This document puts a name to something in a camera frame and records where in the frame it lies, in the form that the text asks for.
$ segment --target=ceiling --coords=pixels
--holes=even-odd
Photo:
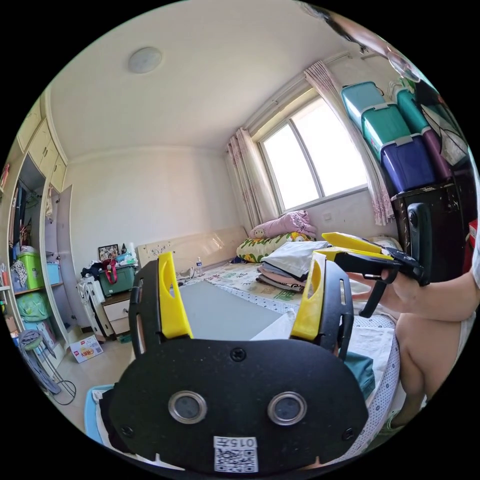
[[[96,151],[223,149],[291,78],[348,42],[292,0],[187,0],[138,16],[74,58],[53,80],[51,116],[68,161]],[[156,70],[128,58],[157,47]]]

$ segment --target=sticker label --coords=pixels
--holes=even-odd
[[[254,436],[214,436],[213,448],[216,472],[252,474],[259,471],[257,439]]]

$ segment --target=headboard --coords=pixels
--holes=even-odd
[[[177,272],[194,267],[200,257],[202,266],[227,262],[237,255],[237,247],[247,238],[242,226],[207,233],[180,236],[138,246],[138,261],[144,267],[159,254],[172,252]]]

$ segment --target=black cabinet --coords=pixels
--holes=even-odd
[[[431,282],[445,282],[462,275],[466,231],[470,221],[468,217],[472,212],[476,214],[474,183],[471,199],[469,193],[471,180],[473,177],[459,172],[451,181],[399,193],[391,199],[398,226],[398,240],[410,255],[409,205],[423,203],[428,206],[432,230]]]

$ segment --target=curtain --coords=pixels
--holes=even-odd
[[[362,134],[350,120],[340,95],[340,86],[322,61],[314,63],[304,71],[304,74],[308,83],[317,90],[345,126],[353,144],[360,153],[365,167],[375,224],[387,225],[393,220],[394,211],[382,172]]]
[[[280,216],[274,192],[257,145],[243,128],[227,145],[228,175],[247,232]]]

